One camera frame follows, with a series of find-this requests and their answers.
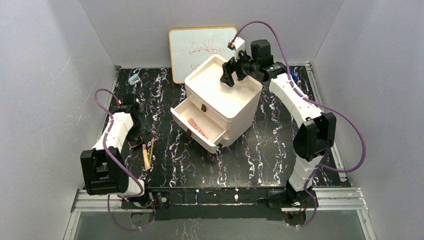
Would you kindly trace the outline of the pink lipstick box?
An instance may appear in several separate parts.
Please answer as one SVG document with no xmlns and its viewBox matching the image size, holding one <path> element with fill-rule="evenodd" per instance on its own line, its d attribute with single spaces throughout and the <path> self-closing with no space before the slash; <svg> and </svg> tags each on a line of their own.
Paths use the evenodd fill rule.
<svg viewBox="0 0 424 240">
<path fill-rule="evenodd" d="M 201 127 L 197 124 L 197 122 L 191 117 L 187 120 L 187 122 L 197 131 L 199 132 L 204 138 L 207 140 L 209 137 L 205 134 L 205 132 L 201 129 Z"/>
</svg>

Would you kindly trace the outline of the white drawer organizer box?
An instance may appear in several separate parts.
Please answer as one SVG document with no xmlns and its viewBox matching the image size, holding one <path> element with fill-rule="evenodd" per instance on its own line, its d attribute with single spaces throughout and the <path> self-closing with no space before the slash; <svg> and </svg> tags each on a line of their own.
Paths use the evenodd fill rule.
<svg viewBox="0 0 424 240">
<path fill-rule="evenodd" d="M 262 85 L 250 76 L 234 86 L 220 82 L 227 60 L 211 55 L 184 80 L 187 97 L 226 131 L 221 145 L 232 145 L 253 124 Z"/>
</svg>

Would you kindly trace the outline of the white drawer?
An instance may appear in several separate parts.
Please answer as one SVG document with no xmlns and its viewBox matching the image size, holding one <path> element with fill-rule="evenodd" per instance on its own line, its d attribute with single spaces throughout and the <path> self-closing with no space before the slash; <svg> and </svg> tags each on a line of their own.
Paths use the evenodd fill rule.
<svg viewBox="0 0 424 240">
<path fill-rule="evenodd" d="M 224 128 L 214 122 L 189 99 L 172 107 L 170 112 L 174 121 L 183 131 L 211 154 L 217 152 L 218 144 L 227 136 Z"/>
</svg>

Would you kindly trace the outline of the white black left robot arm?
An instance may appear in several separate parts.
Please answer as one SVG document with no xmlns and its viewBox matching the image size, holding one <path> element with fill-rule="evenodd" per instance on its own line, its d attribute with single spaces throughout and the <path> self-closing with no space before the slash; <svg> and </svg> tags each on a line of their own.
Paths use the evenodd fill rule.
<svg viewBox="0 0 424 240">
<path fill-rule="evenodd" d="M 151 133 L 151 127 L 133 93 L 122 95 L 110 113 L 112 118 L 100 139 L 80 155 L 85 189 L 89 195 L 142 196 L 145 182 L 130 175 L 124 165 L 122 148 L 125 143 L 131 148 L 141 146 Z"/>
</svg>

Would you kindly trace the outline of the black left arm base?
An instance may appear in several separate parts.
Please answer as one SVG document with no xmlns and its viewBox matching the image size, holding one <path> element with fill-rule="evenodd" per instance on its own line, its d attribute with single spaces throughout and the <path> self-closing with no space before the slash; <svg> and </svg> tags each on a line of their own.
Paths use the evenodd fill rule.
<svg viewBox="0 0 424 240">
<path fill-rule="evenodd" d="M 121 208 L 125 210 L 165 210 L 170 206 L 170 193 L 159 188 L 148 188 L 144 195 L 121 202 Z"/>
</svg>

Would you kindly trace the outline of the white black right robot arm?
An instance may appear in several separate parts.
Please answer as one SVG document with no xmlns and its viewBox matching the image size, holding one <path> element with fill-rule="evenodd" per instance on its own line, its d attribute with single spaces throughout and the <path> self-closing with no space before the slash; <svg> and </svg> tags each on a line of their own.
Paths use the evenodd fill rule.
<svg viewBox="0 0 424 240">
<path fill-rule="evenodd" d="M 269 91 L 279 98 L 298 125 L 293 138 L 296 162 L 286 184 L 286 192 L 296 199 L 310 189 L 314 171 L 334 145 L 336 116 L 309 102 L 293 81 L 288 64 L 274 60 L 268 40 L 252 41 L 251 55 L 246 53 L 245 41 L 240 37 L 230 40 L 227 47 L 234 51 L 234 56 L 222 65 L 220 81 L 230 87 L 248 77 L 260 83 L 269 82 Z"/>
</svg>

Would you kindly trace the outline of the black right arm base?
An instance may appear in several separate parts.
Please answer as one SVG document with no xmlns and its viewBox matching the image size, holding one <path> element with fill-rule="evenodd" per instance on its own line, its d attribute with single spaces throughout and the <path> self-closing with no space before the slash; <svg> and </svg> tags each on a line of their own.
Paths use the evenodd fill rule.
<svg viewBox="0 0 424 240">
<path fill-rule="evenodd" d="M 282 189 L 269 190 L 265 197 L 258 198 L 257 204 L 265 204 L 270 209 L 298 208 L 298 213 L 304 213 L 308 207 L 314 207 L 314 198 L 317 196 L 312 187 L 295 191 L 291 186 Z"/>
</svg>

